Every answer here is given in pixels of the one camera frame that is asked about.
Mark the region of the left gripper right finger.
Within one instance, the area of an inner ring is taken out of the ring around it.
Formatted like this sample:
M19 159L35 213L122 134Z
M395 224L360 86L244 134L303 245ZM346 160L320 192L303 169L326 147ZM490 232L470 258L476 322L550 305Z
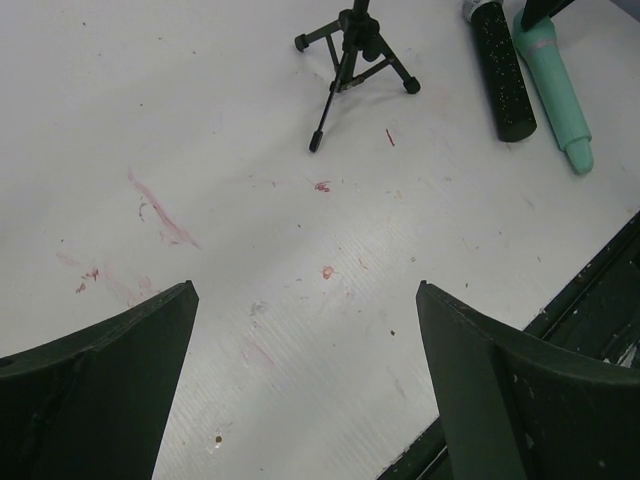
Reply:
M638 478L638 370L543 341L426 281L416 304L454 478Z

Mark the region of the mint green microphone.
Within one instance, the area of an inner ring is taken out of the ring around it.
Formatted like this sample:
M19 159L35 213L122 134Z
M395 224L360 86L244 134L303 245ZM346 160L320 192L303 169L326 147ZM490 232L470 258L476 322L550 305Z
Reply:
M555 135L572 169L588 174L594 166L592 135L557 46L550 18L526 29L525 9L513 21L513 41L525 61Z

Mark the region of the black glitter microphone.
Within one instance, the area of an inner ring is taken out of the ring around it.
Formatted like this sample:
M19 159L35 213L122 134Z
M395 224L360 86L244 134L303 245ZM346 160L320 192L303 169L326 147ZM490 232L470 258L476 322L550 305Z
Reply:
M497 137L516 143L537 123L501 1L465 1L469 23Z

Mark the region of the tripod stand with shock mount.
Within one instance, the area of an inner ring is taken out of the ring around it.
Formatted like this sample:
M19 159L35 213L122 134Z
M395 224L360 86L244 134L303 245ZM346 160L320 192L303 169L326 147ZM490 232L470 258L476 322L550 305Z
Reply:
M321 145L324 125L336 94L363 84L386 67L396 72L408 94L417 94L421 89L418 79L409 73L381 35L379 22L369 14L369 4L367 0L355 0L352 7L342 10L333 22L294 39L299 52L324 39L335 73L318 127L309 143L312 153Z

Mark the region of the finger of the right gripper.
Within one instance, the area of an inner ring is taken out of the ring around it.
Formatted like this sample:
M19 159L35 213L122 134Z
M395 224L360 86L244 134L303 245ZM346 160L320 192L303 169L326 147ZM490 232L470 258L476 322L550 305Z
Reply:
M574 0L527 0L522 10L520 26L531 29L545 19L551 19Z

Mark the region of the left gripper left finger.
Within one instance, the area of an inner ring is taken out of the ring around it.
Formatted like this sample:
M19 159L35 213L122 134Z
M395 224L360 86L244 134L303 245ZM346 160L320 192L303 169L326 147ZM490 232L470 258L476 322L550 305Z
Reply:
M186 281L2 358L2 478L151 478L197 307Z

